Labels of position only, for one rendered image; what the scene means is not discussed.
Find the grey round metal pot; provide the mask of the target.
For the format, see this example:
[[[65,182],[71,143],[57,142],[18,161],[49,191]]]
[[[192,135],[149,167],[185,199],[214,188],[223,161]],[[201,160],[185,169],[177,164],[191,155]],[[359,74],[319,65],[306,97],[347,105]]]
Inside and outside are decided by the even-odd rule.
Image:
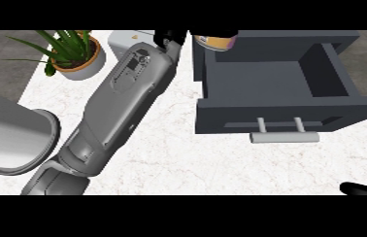
[[[61,129],[54,113],[0,96],[0,175],[21,175],[40,165],[57,148]]]

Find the white box appliance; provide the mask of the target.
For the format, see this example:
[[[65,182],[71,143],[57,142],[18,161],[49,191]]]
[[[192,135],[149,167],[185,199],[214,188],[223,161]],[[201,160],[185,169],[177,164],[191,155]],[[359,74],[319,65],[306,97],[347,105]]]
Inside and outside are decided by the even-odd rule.
[[[108,38],[116,56],[121,57],[130,47],[141,42],[155,46],[154,35],[154,30],[116,30]]]

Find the green leafy plant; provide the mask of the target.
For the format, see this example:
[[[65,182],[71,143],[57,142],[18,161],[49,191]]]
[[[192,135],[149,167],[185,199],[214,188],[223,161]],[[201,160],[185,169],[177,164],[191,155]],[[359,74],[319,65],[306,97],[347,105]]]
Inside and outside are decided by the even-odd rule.
[[[80,71],[93,61],[98,54],[98,44],[92,40],[90,30],[58,30],[55,38],[45,30],[36,33],[52,46],[52,50],[27,40],[9,37],[40,51],[49,59],[45,61],[45,74],[52,77],[57,72],[73,73]]]

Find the dark grey open drawer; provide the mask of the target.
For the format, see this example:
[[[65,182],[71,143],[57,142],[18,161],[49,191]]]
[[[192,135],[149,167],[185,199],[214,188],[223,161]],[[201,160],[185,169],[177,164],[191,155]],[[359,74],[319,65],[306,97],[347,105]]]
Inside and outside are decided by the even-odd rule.
[[[194,44],[201,99],[362,96],[340,58],[359,37],[354,30],[242,30],[229,51]]]

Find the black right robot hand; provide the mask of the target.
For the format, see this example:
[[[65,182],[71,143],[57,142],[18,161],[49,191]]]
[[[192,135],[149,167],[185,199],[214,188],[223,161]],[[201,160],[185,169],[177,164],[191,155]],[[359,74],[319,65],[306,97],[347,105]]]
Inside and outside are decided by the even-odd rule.
[[[341,184],[341,192],[347,195],[367,195],[367,186],[357,183],[344,182]]]

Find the dark grey drawer front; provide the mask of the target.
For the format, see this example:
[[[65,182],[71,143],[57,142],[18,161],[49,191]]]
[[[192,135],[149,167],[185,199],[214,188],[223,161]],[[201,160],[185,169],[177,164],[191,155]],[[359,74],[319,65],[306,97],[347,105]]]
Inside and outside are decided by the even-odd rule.
[[[279,98],[276,100],[201,99],[197,104],[198,134],[254,133],[260,131],[259,118],[269,132],[294,132],[295,118],[304,129],[334,132],[367,119],[366,97]]]

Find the white pot with orange rim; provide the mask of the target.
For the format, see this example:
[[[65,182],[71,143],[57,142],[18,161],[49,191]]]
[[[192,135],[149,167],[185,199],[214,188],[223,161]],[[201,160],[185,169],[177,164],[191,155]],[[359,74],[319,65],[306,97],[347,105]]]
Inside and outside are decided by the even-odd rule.
[[[74,69],[65,69],[60,67],[58,64],[54,64],[55,69],[73,81],[83,81],[92,78],[105,66],[107,52],[101,46],[99,41],[93,37],[89,37],[89,40],[95,43],[96,51],[83,65],[80,67],[76,67]]]

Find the orange can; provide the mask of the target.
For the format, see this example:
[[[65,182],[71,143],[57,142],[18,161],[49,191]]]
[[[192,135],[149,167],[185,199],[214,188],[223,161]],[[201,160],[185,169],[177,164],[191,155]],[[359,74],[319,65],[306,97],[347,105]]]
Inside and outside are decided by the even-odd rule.
[[[229,51],[236,43],[236,37],[232,38],[220,38],[210,36],[194,36],[197,43],[213,51]]]

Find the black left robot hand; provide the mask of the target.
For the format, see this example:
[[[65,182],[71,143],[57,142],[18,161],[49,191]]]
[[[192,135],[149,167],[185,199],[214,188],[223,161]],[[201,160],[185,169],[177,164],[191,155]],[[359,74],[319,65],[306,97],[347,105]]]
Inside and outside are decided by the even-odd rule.
[[[154,35],[154,42],[161,47],[166,48],[169,43],[175,41],[180,45],[185,44],[186,33],[191,33],[192,36],[210,36],[210,37],[220,37],[220,38],[232,38],[238,36],[236,30],[204,30],[204,29],[189,29],[189,30],[167,30],[160,29],[155,31]]]

